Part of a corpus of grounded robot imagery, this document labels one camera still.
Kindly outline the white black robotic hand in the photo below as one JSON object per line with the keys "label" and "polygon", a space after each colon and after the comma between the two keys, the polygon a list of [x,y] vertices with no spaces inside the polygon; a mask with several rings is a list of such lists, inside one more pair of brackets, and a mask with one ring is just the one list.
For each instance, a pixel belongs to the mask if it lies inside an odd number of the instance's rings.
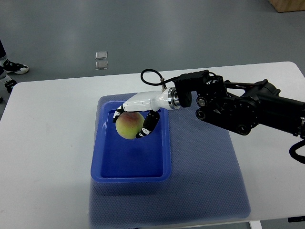
{"label": "white black robotic hand", "polygon": [[144,117],[144,123],[136,138],[148,136],[153,132],[160,120],[158,110],[161,108],[166,110],[180,108],[180,104],[174,99],[175,92],[176,89],[171,87],[162,91],[137,93],[116,109],[112,122],[115,123],[122,113],[139,112]]}

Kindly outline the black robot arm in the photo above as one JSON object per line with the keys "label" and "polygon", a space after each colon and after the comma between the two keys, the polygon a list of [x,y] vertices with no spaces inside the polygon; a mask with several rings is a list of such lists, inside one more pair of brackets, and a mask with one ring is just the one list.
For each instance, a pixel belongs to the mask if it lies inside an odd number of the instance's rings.
{"label": "black robot arm", "polygon": [[183,108],[197,105],[198,120],[225,130],[247,135],[257,125],[265,125],[299,136],[302,140],[289,149],[294,160],[304,163],[297,150],[305,145],[304,102],[280,97],[267,79],[256,83],[233,83],[208,70],[184,73],[170,79]]}

